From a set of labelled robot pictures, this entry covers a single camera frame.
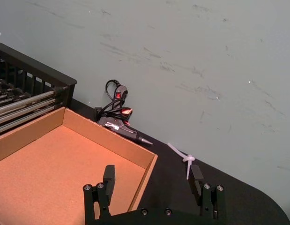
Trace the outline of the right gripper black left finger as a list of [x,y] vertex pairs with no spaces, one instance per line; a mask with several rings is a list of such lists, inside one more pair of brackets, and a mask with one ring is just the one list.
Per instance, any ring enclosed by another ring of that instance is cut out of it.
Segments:
[[100,219],[111,216],[109,206],[115,186],[115,165],[107,165],[105,167],[103,181],[95,186],[86,184],[83,187],[84,196],[84,217],[85,220],[95,219],[95,202],[99,205]]

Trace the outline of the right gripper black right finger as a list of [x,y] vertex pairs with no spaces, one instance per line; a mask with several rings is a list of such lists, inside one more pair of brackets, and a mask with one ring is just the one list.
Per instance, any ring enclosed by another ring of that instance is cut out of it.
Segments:
[[190,166],[188,182],[197,205],[200,207],[200,216],[205,220],[226,220],[223,185],[212,186],[206,182],[198,165]]

